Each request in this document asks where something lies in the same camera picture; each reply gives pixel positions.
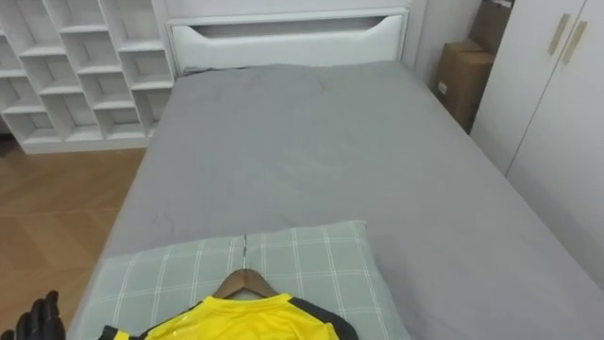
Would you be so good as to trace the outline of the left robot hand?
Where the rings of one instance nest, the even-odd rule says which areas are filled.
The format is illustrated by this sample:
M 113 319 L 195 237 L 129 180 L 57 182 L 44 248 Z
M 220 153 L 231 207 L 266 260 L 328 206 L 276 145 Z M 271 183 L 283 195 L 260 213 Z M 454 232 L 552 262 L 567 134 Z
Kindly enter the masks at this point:
M 59 292 L 49 291 L 34 301 L 14 329 L 1 333 L 1 340 L 65 340 L 66 330 L 59 312 Z

